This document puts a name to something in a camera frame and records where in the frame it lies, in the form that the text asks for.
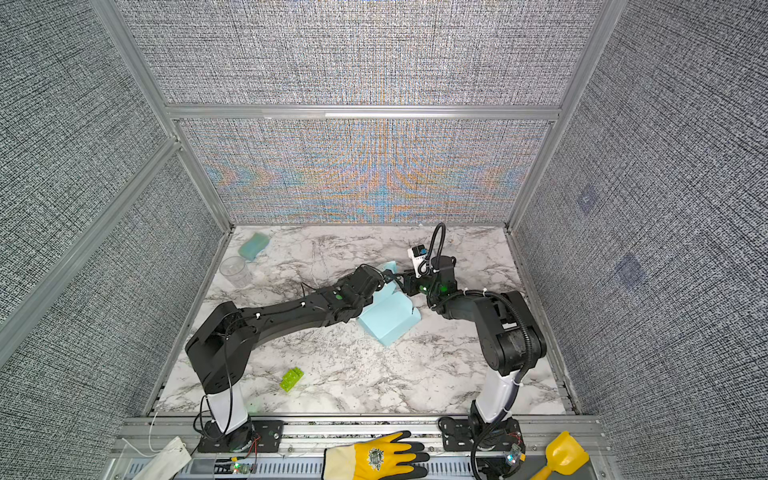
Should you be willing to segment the light blue paper box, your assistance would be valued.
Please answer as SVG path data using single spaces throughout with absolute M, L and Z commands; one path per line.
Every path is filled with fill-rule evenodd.
M 383 286 L 373 294 L 372 303 L 362 310 L 356 321 L 366 333 L 387 347 L 415 326 L 421 320 L 421 313 L 404 293 L 394 261 L 379 267 L 368 264 L 363 267 L 381 280 Z

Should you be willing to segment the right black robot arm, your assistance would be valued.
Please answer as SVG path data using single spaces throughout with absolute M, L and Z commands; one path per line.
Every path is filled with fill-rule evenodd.
M 428 307 L 443 318 L 475 326 L 488 372 L 480 394 L 471 403 L 468 425 L 446 436 L 491 450 L 499 442 L 521 439 L 509 416 L 523 379 L 546 356 L 547 344 L 521 292 L 461 289 L 454 267 L 453 257 L 440 256 L 427 267 L 394 273 L 390 278 L 406 295 L 422 294 Z

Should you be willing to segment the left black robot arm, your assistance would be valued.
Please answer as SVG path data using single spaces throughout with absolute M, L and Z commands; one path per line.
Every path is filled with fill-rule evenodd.
M 335 283 L 319 287 L 296 300 L 263 307 L 219 304 L 185 345 L 185 353 L 203 387 L 201 406 L 211 415 L 211 430 L 221 437 L 248 420 L 235 401 L 238 382 L 254 348 L 298 331 L 346 323 L 373 303 L 389 278 L 370 265 L 361 265 Z

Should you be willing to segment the green toy brick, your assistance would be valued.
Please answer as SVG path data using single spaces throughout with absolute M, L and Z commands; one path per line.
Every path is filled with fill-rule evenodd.
M 304 371 L 299 367 L 293 367 L 283 375 L 279 386 L 284 392 L 288 393 L 295 388 L 303 377 Z

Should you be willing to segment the teal sponge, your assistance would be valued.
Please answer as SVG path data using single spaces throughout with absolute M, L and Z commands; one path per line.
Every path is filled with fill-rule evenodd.
M 238 255 L 247 262 L 253 262 L 269 243 L 268 235 L 256 232 L 238 248 Z

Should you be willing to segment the yellow black work glove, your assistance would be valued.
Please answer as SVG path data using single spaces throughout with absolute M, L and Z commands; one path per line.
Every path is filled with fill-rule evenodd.
M 430 460 L 425 446 L 410 441 L 411 432 L 397 431 L 372 440 L 328 448 L 324 452 L 324 480 L 423 479 Z

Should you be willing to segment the yellow plastic scoop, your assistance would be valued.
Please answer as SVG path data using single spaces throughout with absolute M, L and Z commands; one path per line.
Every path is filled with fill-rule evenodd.
M 589 453 L 568 431 L 562 432 L 547 445 L 545 457 L 545 465 L 531 480 L 547 480 L 553 473 L 570 476 L 590 461 Z

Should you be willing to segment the white paper tag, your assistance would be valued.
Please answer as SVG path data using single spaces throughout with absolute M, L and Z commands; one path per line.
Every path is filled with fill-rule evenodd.
M 180 437 L 174 437 L 142 470 L 134 480 L 173 479 L 190 461 L 192 456 Z

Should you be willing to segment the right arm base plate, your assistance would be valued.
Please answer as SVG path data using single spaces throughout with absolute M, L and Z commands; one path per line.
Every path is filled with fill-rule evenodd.
M 476 417 L 438 419 L 443 448 L 448 452 L 470 452 L 486 427 Z M 526 459 L 526 446 L 519 422 L 514 418 L 502 421 L 480 441 L 478 451 L 503 452 L 509 464 L 520 464 Z

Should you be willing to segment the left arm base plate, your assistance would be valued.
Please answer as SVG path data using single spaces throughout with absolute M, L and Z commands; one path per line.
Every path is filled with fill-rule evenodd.
M 222 434 L 215 421 L 204 425 L 204 435 L 198 444 L 202 453 L 277 453 L 283 436 L 281 420 L 248 420 L 231 433 Z

